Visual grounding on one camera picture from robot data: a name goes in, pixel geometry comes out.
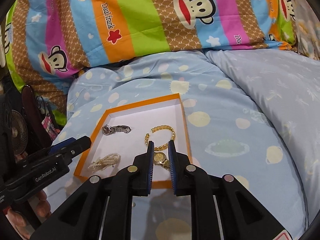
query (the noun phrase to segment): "box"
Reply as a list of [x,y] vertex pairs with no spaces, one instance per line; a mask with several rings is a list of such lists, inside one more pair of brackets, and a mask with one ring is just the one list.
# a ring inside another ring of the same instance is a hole
[[[130,126],[131,132],[103,135],[102,127],[106,124],[109,126],[127,125]],[[174,143],[177,152],[187,154],[192,163],[187,123],[181,98],[179,94],[172,94],[106,110],[90,137],[91,148],[82,154],[74,175],[82,181],[92,175],[98,175],[102,178],[116,175],[119,170],[132,165],[135,156],[147,151],[145,144],[147,133],[150,134],[149,140],[154,142],[155,147],[170,140],[172,132],[169,130],[151,132],[152,128],[160,125],[169,125],[174,129],[176,132]],[[168,149],[162,152],[168,158]],[[110,166],[103,171],[94,173],[88,169],[93,161],[111,153],[121,155],[120,162],[114,167]],[[154,165],[152,188],[170,187],[170,172],[159,165]]]

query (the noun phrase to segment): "red star print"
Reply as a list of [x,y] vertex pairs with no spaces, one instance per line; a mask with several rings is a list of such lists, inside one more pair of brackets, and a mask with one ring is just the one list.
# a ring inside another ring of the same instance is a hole
[[113,44],[117,42],[117,40],[121,39],[120,30],[109,31],[109,37],[107,41],[111,41]]

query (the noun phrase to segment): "colorful striped blanket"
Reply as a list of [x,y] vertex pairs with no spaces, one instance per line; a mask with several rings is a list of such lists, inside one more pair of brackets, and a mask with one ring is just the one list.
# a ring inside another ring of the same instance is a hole
[[295,19],[292,0],[17,0],[5,41],[15,85],[32,85],[59,115],[84,66],[187,49],[289,50]]

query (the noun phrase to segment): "gold bangle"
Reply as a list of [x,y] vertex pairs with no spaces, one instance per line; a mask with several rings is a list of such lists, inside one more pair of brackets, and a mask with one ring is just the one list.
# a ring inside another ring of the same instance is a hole
[[[172,137],[171,137],[170,140],[174,140],[176,138],[176,133],[175,133],[174,129],[169,125],[157,126],[155,128],[152,128],[151,132],[155,133],[155,132],[157,132],[159,130],[170,130],[172,132]],[[147,133],[146,137],[144,138],[144,142],[146,143],[147,146],[148,146],[149,138],[150,138],[150,134]],[[168,148],[168,143],[166,143],[164,145],[161,145],[159,147],[155,147],[155,152],[163,151],[163,150],[165,150],[167,148]]]

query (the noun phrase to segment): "watch face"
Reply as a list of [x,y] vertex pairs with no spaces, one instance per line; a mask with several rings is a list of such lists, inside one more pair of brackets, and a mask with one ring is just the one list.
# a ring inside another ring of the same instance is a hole
[[103,128],[102,128],[102,132],[104,134],[109,134],[110,133],[110,127],[105,125]]
[[155,153],[154,161],[155,161],[156,163],[163,162],[164,160],[165,160],[165,155],[164,155],[164,153]]

